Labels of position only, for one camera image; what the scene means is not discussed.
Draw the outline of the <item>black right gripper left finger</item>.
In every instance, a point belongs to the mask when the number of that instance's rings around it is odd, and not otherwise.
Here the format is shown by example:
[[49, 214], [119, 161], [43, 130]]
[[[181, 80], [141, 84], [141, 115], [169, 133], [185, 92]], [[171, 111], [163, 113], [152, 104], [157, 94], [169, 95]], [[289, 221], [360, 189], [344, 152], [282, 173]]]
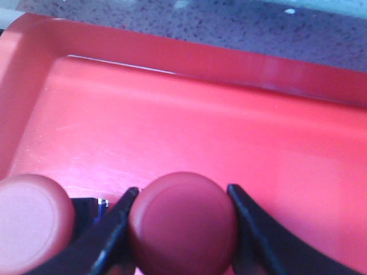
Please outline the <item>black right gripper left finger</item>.
[[61, 253], [27, 274], [134, 274], [136, 264], [128, 244], [128, 215], [139, 194], [129, 188], [100, 222]]

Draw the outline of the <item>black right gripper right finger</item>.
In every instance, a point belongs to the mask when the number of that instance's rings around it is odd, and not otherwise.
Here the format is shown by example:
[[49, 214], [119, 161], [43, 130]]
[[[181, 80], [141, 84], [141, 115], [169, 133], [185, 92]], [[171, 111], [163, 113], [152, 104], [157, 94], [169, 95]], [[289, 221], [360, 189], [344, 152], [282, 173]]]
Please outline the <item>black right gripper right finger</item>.
[[232, 261], [235, 274], [359, 274], [317, 251], [262, 209], [238, 184], [227, 194], [239, 219], [239, 244]]

